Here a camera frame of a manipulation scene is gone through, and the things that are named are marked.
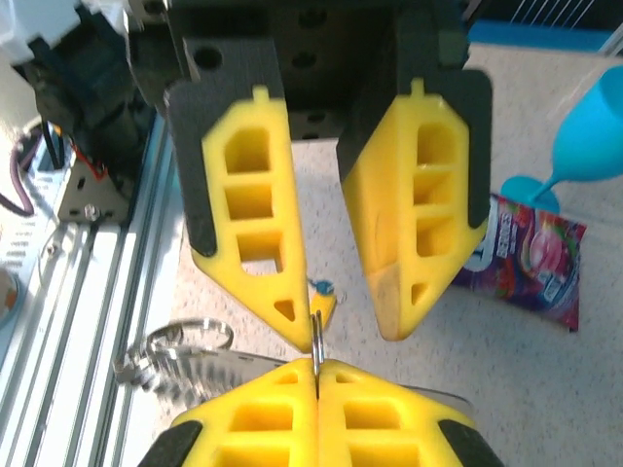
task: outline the cable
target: cable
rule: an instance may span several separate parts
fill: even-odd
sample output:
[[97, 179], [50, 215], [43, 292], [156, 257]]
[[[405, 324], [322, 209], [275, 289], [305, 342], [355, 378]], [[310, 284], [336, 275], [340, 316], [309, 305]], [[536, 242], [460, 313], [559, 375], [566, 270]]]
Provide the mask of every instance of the cable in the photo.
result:
[[60, 168], [65, 167], [67, 160], [65, 159], [65, 138], [62, 134], [58, 135], [58, 159], [60, 161]]
[[55, 144], [52, 141], [52, 135], [50, 134], [50, 124], [45, 120], [42, 122], [43, 137], [46, 140], [46, 147], [50, 153], [50, 159], [52, 160], [52, 167], [55, 170], [61, 170], [63, 164], [60, 161], [60, 157], [56, 153]]
[[21, 129], [21, 132], [23, 134], [30, 134], [35, 128], [41, 126], [41, 116], [38, 115], [37, 117], [35, 117], [34, 119], [32, 119], [30, 122], [28, 122], [26, 125], [23, 126], [23, 128]]
[[41, 138], [42, 138], [41, 129], [39, 127], [33, 128], [32, 131], [30, 132], [29, 137], [32, 137], [32, 136], [38, 136], [38, 138], [34, 143], [32, 143], [33, 146], [28, 151], [28, 154], [26, 154], [21, 159], [21, 162], [19, 163], [19, 167], [21, 167], [21, 169], [25, 171], [28, 171], [28, 167], [32, 163], [32, 160], [35, 159], [35, 156], [37, 156], [37, 149], [39, 148], [39, 144], [41, 144]]
[[87, 159], [87, 157], [82, 153], [82, 151], [78, 149], [75, 141], [72, 141], [71, 148], [74, 150], [74, 153], [76, 153], [76, 159], [78, 161], [84, 162], [87, 165], [96, 181], [99, 182], [104, 179], [106, 175], [108, 175], [108, 170], [106, 169], [106, 167], [101, 164], [99, 166], [96, 166], [95, 164], [91, 163], [91, 161], [89, 161], [89, 159]]
[[[30, 153], [36, 153], [37, 145], [35, 145]], [[34, 156], [28, 153], [26, 159], [33, 158]], [[35, 213], [35, 208], [26, 193], [23, 185], [21, 184], [21, 179], [19, 178], [19, 150], [18, 145], [16, 145], [11, 151], [11, 156], [9, 157], [9, 172], [11, 174], [11, 182], [13, 183], [13, 187], [16, 192], [18, 192], [19, 200], [21, 201], [21, 205], [23, 208], [19, 207], [15, 203], [13, 203], [10, 199], [6, 198], [4, 195], [0, 194], [0, 205], [8, 209], [9, 211], [17, 214], [20, 217], [31, 217]]]
[[114, 176], [112, 173], [108, 173], [108, 178], [110, 178], [110, 181], [113, 183], [113, 185], [115, 186], [115, 191], [117, 192], [117, 194], [124, 200], [127, 202], [131, 202], [131, 196], [128, 196], [124, 193], [124, 181], [120, 180], [119, 178], [117, 178], [116, 176]]

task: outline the screw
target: screw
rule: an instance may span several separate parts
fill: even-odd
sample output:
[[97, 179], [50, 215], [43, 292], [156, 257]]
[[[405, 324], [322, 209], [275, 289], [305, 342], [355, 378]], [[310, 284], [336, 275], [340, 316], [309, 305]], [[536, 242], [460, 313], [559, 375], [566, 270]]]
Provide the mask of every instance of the screw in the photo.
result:
[[51, 245], [48, 245], [46, 247], [46, 253], [48, 253], [48, 256], [54, 256], [57, 252], [58, 245], [56, 245], [55, 243], [52, 243]]
[[101, 211], [97, 206], [94, 206], [93, 204], [87, 204], [85, 206], [85, 217], [88, 221], [95, 222], [101, 217]]

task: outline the blue plastic cup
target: blue plastic cup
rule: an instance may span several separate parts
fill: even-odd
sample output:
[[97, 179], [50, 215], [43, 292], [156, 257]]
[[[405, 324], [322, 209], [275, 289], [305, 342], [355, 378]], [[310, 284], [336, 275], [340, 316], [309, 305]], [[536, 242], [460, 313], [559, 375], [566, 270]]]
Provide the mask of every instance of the blue plastic cup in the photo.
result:
[[567, 115], [552, 159], [556, 182], [623, 174], [623, 65], [607, 70]]

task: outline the purple package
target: purple package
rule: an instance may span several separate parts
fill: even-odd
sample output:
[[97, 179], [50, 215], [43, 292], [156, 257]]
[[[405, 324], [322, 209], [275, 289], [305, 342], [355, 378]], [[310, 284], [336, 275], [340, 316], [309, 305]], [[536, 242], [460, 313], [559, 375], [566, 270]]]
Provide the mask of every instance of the purple package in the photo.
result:
[[580, 241], [586, 226], [491, 195], [487, 234], [453, 281], [579, 327]]

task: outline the black rubber pad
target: black rubber pad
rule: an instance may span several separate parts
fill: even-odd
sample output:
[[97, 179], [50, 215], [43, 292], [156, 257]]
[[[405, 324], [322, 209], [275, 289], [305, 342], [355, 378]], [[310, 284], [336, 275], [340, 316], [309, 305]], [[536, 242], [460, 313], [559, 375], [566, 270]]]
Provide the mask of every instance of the black rubber pad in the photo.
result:
[[463, 467], [504, 467], [482, 435], [473, 428], [454, 420], [441, 420], [439, 428]]
[[198, 421], [185, 421], [164, 431], [138, 467], [182, 467], [202, 431]]

